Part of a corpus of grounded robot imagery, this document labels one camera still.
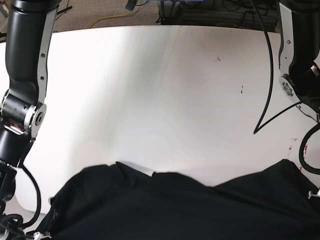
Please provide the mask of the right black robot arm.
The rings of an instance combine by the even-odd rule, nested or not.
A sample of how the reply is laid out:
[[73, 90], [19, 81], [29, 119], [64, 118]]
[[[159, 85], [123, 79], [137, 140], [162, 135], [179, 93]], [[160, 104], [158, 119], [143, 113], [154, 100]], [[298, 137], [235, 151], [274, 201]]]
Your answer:
[[60, 2], [13, 0], [5, 42], [9, 88], [0, 104], [0, 209], [16, 190], [17, 169], [32, 148], [46, 115], [48, 52]]

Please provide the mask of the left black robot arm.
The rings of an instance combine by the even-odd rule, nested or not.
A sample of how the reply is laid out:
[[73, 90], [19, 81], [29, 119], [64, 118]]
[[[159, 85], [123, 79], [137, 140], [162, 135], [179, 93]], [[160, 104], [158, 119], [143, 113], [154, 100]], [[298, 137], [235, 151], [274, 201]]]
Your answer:
[[318, 0], [276, 1], [280, 48], [279, 83], [293, 107], [313, 119], [316, 125], [303, 137], [298, 159], [301, 167], [314, 175], [319, 168], [305, 160], [309, 138], [320, 130], [320, 2]]

